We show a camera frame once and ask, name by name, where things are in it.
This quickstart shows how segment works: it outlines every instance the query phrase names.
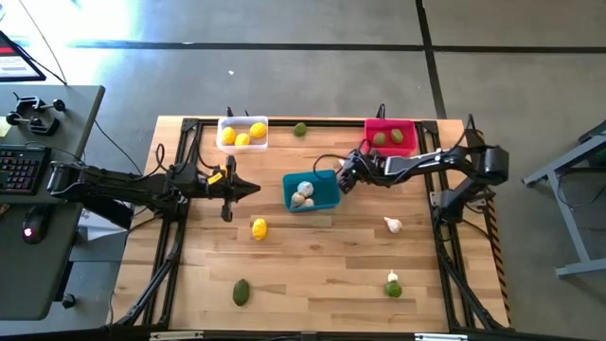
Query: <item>green lime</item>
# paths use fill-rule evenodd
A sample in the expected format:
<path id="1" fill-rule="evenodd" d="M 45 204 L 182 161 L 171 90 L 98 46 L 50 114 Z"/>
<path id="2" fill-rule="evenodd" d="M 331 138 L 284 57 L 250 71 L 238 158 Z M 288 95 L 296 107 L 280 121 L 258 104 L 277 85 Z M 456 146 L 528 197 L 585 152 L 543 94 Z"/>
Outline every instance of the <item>green lime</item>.
<path id="1" fill-rule="evenodd" d="M 404 140 L 404 135 L 401 133 L 400 129 L 391 130 L 391 140 L 394 143 L 401 143 Z"/>
<path id="2" fill-rule="evenodd" d="M 239 281 L 236 282 L 236 285 L 234 285 L 234 294 L 233 294 L 234 303 L 236 303 L 237 306 L 241 307 L 244 304 L 246 304 L 246 302 L 248 302 L 249 297 L 250 297 L 250 284 L 248 284 L 246 279 L 240 279 Z"/>
<path id="3" fill-rule="evenodd" d="M 396 280 L 392 280 L 385 284 L 385 293 L 390 297 L 398 298 L 401 296 L 401 286 Z"/>
<path id="4" fill-rule="evenodd" d="M 303 122 L 298 122 L 294 126 L 293 134 L 295 136 L 303 136 L 307 132 L 307 126 Z"/>
<path id="5" fill-rule="evenodd" d="M 372 145 L 373 146 L 384 146 L 385 145 L 385 134 L 384 133 L 376 133 L 373 137 L 372 137 Z"/>

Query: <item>lemon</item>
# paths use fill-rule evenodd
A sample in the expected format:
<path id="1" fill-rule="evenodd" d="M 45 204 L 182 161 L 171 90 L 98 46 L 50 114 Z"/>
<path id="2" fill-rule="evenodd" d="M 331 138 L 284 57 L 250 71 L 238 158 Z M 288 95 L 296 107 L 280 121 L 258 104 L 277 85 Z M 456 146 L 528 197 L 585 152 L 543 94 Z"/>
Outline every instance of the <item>lemon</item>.
<path id="1" fill-rule="evenodd" d="M 223 139 L 223 144 L 234 144 L 236 131 L 232 127 L 227 127 L 221 132 L 221 138 Z"/>
<path id="2" fill-rule="evenodd" d="M 250 144 L 250 136 L 246 133 L 238 134 L 236 137 L 236 146 L 248 146 Z"/>
<path id="3" fill-rule="evenodd" d="M 262 241 L 267 236 L 267 223 L 265 223 L 265 219 L 256 219 L 253 223 L 253 237 Z"/>
<path id="4" fill-rule="evenodd" d="M 255 123 L 250 127 L 250 135 L 254 138 L 262 138 L 267 133 L 267 126 L 263 123 Z"/>

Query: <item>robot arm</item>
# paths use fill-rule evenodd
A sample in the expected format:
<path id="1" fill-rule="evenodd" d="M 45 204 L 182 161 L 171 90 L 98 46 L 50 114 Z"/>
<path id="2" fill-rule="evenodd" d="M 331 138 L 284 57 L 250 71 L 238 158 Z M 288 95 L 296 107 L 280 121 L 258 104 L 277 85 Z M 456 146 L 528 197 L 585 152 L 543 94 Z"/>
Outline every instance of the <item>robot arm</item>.
<path id="1" fill-rule="evenodd" d="M 439 198 L 442 219 L 460 223 L 463 207 L 487 186 L 499 185 L 508 179 L 509 154 L 498 146 L 473 148 L 454 146 L 450 150 L 412 156 L 381 156 L 352 151 L 339 176 L 343 193 L 349 193 L 358 181 L 375 186 L 391 187 L 412 176 L 435 171 L 457 170 L 468 178 L 457 188 L 447 189 Z"/>
<path id="2" fill-rule="evenodd" d="M 211 175 L 200 172 L 193 163 L 169 167 L 166 174 L 135 176 L 76 163 L 51 163 L 47 190 L 57 198 L 79 202 L 85 208 L 128 228 L 133 213 L 119 202 L 146 206 L 154 213 L 174 220 L 180 204 L 188 199 L 224 199 L 222 218 L 231 222 L 231 203 L 260 190 L 260 186 L 241 180 L 236 160 L 227 157 L 224 169 Z"/>

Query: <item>red basket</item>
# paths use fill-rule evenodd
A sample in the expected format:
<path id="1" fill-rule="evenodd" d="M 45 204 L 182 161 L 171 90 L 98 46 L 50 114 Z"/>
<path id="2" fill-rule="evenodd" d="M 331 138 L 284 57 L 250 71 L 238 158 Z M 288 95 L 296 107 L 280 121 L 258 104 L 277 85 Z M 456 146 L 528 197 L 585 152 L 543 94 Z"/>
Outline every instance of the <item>red basket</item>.
<path id="1" fill-rule="evenodd" d="M 379 108 L 377 114 L 379 118 L 369 118 L 364 123 L 364 138 L 372 141 L 376 133 L 383 133 L 387 137 L 385 145 L 381 147 L 372 146 L 381 155 L 385 156 L 408 156 L 417 149 L 417 133 L 415 131 L 415 122 L 408 119 L 385 119 L 384 105 Z M 403 140 L 401 143 L 394 143 L 390 136 L 392 129 L 400 129 Z M 368 151 L 368 144 L 365 143 L 362 152 Z"/>

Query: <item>black keyboard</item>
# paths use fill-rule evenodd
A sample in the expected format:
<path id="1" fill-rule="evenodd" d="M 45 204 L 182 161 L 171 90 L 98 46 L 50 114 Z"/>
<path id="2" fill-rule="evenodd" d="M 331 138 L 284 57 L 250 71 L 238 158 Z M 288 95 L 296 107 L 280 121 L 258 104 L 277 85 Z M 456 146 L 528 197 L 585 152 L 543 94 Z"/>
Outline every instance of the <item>black keyboard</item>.
<path id="1" fill-rule="evenodd" d="M 0 145 L 0 194 L 36 194 L 49 157 L 47 147 Z"/>

